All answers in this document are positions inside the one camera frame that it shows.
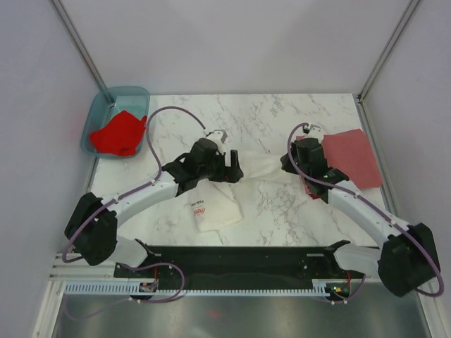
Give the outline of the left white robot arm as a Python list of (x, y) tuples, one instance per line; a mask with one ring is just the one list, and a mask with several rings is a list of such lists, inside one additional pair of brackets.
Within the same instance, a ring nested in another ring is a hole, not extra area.
[(137, 240), (118, 236), (119, 227), (142, 211), (196, 188), (202, 180), (236, 183), (243, 176), (236, 150), (225, 152), (216, 141), (201, 138), (189, 152), (162, 166), (152, 181), (108, 198), (84, 194), (64, 234), (88, 265), (115, 261), (146, 277), (154, 271), (154, 259)]

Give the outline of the white t shirt red print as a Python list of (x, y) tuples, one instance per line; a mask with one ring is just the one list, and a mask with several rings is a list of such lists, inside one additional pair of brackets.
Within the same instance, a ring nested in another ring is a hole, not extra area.
[(244, 177), (236, 184), (202, 180), (188, 192), (194, 224), (200, 233), (222, 230), (244, 219), (242, 203), (261, 187), (298, 183), (296, 175), (281, 169), (280, 157), (255, 151), (240, 151)]

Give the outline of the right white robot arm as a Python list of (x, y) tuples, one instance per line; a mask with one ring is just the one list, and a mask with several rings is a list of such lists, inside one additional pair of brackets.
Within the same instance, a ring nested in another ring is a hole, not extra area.
[(288, 141), (288, 152), (280, 161), (285, 172), (302, 178), (308, 193), (344, 213), (377, 245), (335, 243), (322, 261), (327, 275), (339, 277), (352, 270), (377, 277), (395, 296), (419, 291), (436, 279), (438, 291), (429, 296), (444, 292), (433, 234), (425, 224), (410, 225), (370, 202), (346, 174), (328, 165), (315, 138)]

